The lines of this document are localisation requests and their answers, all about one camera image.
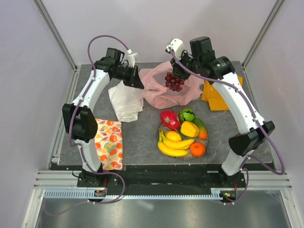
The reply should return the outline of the fake dark grapes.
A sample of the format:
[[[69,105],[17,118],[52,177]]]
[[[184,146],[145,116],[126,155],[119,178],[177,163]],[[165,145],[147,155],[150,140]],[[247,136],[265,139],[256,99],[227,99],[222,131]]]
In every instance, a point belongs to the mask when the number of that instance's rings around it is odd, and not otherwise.
[[[179,92],[182,90],[184,81],[174,76],[171,72],[166,73],[165,86],[172,91]]]

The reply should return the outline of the pink plastic bag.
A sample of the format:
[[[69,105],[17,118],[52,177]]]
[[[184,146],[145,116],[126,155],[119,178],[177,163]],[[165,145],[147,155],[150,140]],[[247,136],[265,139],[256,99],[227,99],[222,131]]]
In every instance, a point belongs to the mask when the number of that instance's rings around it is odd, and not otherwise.
[[[172,72],[169,61],[155,68],[144,68],[139,71],[139,77],[144,85],[142,94],[150,105],[157,109],[166,109],[176,105],[187,105],[190,101],[201,97],[203,79],[191,75],[181,86],[182,89],[176,92],[165,86],[168,72]]]

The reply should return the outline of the fake green fruit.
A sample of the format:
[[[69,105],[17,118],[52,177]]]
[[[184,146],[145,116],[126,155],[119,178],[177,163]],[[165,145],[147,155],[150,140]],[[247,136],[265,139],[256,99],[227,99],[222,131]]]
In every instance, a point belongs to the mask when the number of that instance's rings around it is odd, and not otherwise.
[[[191,108],[184,108],[179,112],[179,118],[182,122],[192,122],[195,118],[194,111]]]

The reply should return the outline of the fake red fruit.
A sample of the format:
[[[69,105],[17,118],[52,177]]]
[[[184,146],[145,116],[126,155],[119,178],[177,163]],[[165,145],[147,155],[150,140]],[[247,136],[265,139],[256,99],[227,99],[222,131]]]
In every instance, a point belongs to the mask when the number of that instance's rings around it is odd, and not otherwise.
[[[178,131],[181,127],[181,121],[174,111],[162,111],[160,113],[160,120],[162,125],[171,131]]]

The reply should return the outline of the fake yellow pepper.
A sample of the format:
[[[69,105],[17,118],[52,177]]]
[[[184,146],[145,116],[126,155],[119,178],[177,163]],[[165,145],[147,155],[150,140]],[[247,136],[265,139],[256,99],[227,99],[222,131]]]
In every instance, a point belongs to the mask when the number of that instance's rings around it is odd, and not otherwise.
[[[182,123],[180,131],[187,137],[197,137],[199,134],[198,127],[194,123],[188,121]]]

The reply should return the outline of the fake mango fruit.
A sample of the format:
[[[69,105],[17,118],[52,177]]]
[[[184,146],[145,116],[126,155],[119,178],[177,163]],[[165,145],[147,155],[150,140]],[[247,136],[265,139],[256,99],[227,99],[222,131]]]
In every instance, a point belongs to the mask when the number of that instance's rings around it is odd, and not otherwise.
[[[197,128],[199,129],[198,138],[201,139],[201,140],[206,140],[207,137],[208,137],[208,132],[207,132],[207,129],[206,129],[205,124],[203,123],[203,121],[201,119],[195,117],[193,122],[197,126]]]

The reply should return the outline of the yellow fake banana bunch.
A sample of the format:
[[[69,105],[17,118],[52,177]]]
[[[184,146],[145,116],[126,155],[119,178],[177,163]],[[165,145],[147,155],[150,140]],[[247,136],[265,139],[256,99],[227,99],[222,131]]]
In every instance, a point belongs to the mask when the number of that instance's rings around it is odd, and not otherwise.
[[[159,131],[158,149],[165,155],[171,157],[184,157],[189,152],[188,149],[195,142],[194,139],[187,139],[180,142],[173,142],[168,140],[163,131]]]

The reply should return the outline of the fake orange fruit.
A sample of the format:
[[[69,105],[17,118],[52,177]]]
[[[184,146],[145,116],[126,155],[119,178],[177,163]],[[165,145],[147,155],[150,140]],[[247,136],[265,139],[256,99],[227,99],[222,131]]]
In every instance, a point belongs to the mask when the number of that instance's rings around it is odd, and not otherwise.
[[[200,142],[194,142],[190,146],[190,153],[193,157],[202,157],[205,155],[206,147]]]

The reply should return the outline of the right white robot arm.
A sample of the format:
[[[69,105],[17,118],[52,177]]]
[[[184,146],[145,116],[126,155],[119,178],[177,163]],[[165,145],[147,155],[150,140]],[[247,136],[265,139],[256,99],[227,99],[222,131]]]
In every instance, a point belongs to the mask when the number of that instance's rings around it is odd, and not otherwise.
[[[183,81],[193,75],[210,82],[225,101],[238,127],[239,133],[228,140],[230,152],[217,176],[218,183],[228,187],[235,181],[245,159],[266,140],[275,125],[258,113],[243,90],[233,64],[225,56],[216,57],[209,37],[192,39],[190,48],[188,54],[178,38],[167,43],[166,52],[172,55],[173,75]]]

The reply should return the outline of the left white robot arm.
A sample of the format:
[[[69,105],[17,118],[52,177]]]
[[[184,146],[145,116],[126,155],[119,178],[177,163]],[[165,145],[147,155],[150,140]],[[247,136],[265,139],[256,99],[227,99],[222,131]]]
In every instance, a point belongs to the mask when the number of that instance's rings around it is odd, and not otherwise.
[[[77,147],[82,159],[83,170],[90,172],[88,182],[99,187],[104,175],[99,172],[101,162],[95,148],[98,124],[93,114],[95,104],[111,79],[118,79],[125,86],[143,89],[139,78],[136,59],[139,53],[130,49],[122,52],[108,48],[105,57],[92,63],[92,71],[80,94],[70,104],[62,107],[65,131],[71,147]]]

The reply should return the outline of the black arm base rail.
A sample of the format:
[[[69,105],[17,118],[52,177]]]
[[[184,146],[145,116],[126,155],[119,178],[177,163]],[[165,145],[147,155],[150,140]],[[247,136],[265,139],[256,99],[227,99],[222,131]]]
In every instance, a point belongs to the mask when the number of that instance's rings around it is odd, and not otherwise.
[[[177,184],[202,188],[243,188],[244,174],[225,178],[219,164],[127,165],[121,171],[103,171],[100,175],[81,170],[78,187],[126,187],[132,184]]]

